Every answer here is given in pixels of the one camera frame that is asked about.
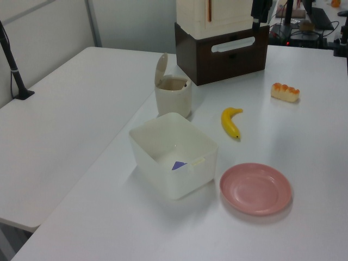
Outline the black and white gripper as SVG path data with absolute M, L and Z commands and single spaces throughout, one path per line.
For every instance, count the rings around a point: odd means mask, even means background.
M 259 29 L 260 23 L 268 22 L 268 13 L 272 6 L 272 0 L 253 0 L 251 16 L 253 18 L 252 29 Z

